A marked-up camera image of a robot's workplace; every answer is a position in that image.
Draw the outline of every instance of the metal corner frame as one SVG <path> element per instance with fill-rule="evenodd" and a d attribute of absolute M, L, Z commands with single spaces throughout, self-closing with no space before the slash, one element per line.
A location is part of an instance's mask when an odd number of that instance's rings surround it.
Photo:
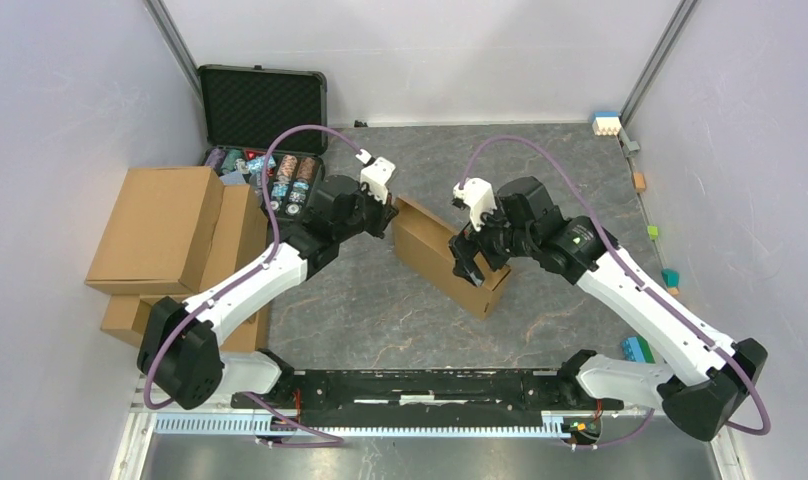
<path fill-rule="evenodd" d="M 192 53 L 189 52 L 186 42 L 183 41 L 183 37 L 180 35 L 180 31 L 177 29 L 174 20 L 172 20 L 165 3 L 163 3 L 163 0 L 142 1 L 148 9 L 148 12 L 150 12 L 151 17 L 154 19 L 157 28 L 160 29 L 160 33 L 162 33 L 166 45 L 168 45 L 169 50 L 171 50 L 171 53 L 177 60 L 180 70 L 192 86 L 192 90 L 195 91 L 198 100 L 203 101 L 201 81 L 198 79 L 198 67 L 195 65 L 195 59 L 192 57 Z"/>
<path fill-rule="evenodd" d="M 666 25 L 663 35 L 660 37 L 660 40 L 658 40 L 657 46 L 654 47 L 651 57 L 649 57 L 642 73 L 640 73 L 640 77 L 637 79 L 637 83 L 634 85 L 634 88 L 628 95 L 628 99 L 625 101 L 625 105 L 622 107 L 620 113 L 623 128 L 631 122 L 634 114 L 636 114 L 640 102 L 642 102 L 645 94 L 648 93 L 655 77 L 657 77 L 657 73 L 669 56 L 669 52 L 672 51 L 672 47 L 678 41 L 678 37 L 680 37 L 683 31 L 684 25 L 686 25 L 687 20 L 689 20 L 698 2 L 699 0 L 681 0 L 678 7 L 675 9 L 675 13 L 669 20 L 669 24 Z"/>

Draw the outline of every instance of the black carrying case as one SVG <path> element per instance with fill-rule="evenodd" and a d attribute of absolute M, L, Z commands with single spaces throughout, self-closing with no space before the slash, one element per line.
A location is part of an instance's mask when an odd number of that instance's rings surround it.
<path fill-rule="evenodd" d="M 204 100 L 207 140 L 211 145 L 205 159 L 213 148 L 233 148 L 244 150 L 247 162 L 265 154 L 271 142 L 285 130 L 305 124 L 327 125 L 327 80 L 321 72 L 204 65 L 198 69 L 198 76 Z M 324 179 L 325 167 L 320 155 L 327 150 L 328 142 L 329 138 L 323 132 L 300 132 L 288 137 L 272 152 L 276 164 L 273 171 L 268 172 L 267 189 L 273 203 L 277 203 L 273 206 L 278 207 L 275 209 L 278 223 L 301 218 L 315 185 Z M 297 165 L 290 172 L 284 192 L 283 187 L 275 187 L 275 183 L 287 155 L 296 157 Z M 305 158 L 315 160 L 315 165 L 312 179 L 303 191 L 301 185 L 293 187 L 299 183 L 297 175 Z M 257 177 L 245 177 L 252 187 L 259 190 Z M 274 188 L 278 188 L 278 193 L 284 193 L 283 201 L 274 202 Z M 291 201 L 300 198 L 302 192 L 303 202 Z M 268 215 L 264 205 L 262 210 Z"/>

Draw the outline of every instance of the cardboard box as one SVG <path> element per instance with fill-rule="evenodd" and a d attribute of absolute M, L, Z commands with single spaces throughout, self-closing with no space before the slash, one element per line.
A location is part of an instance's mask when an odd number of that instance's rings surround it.
<path fill-rule="evenodd" d="M 504 293 L 510 267 L 493 272 L 478 255 L 475 261 L 484 274 L 483 285 L 475 287 L 454 276 L 448 242 L 457 231 L 411 199 L 398 197 L 395 205 L 399 210 L 392 221 L 395 255 L 475 317 L 484 319 L 492 313 Z"/>
<path fill-rule="evenodd" d="M 86 285 L 122 295 L 200 291 L 223 190 L 208 167 L 129 170 Z"/>
<path fill-rule="evenodd" d="M 101 331 L 139 348 L 149 315 L 151 306 L 138 295 L 113 295 L 101 322 Z"/>
<path fill-rule="evenodd" d="M 225 278 L 263 253 L 267 221 L 248 185 L 225 187 L 221 212 L 212 238 L 212 250 L 201 280 L 201 290 Z M 151 306 L 165 296 L 182 302 L 191 294 L 117 296 L 110 299 L 101 330 L 139 347 Z M 224 352 L 253 352 L 268 345 L 270 306 L 266 305 L 240 325 L 221 346 Z"/>

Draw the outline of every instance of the white wall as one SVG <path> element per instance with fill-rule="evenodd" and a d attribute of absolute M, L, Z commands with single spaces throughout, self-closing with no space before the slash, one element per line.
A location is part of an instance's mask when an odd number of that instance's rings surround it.
<path fill-rule="evenodd" d="M 320 70 L 330 123 L 618 110 L 677 0 L 165 0 L 199 65 Z"/>
<path fill-rule="evenodd" d="M 0 479 L 109 475 L 136 352 L 83 278 L 127 167 L 199 159 L 191 92 L 139 1 L 0 2 Z"/>
<path fill-rule="evenodd" d="M 628 130 L 685 303 L 769 350 L 753 478 L 808 478 L 808 0 L 701 2 Z"/>

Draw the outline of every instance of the red wire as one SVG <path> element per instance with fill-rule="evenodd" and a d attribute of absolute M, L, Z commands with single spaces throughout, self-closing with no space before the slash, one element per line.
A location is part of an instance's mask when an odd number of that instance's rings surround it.
<path fill-rule="evenodd" d="M 592 418 L 592 421 L 595 422 L 599 418 L 601 418 L 601 414 L 604 413 L 604 404 L 601 402 L 601 399 L 595 401 L 595 416 Z"/>

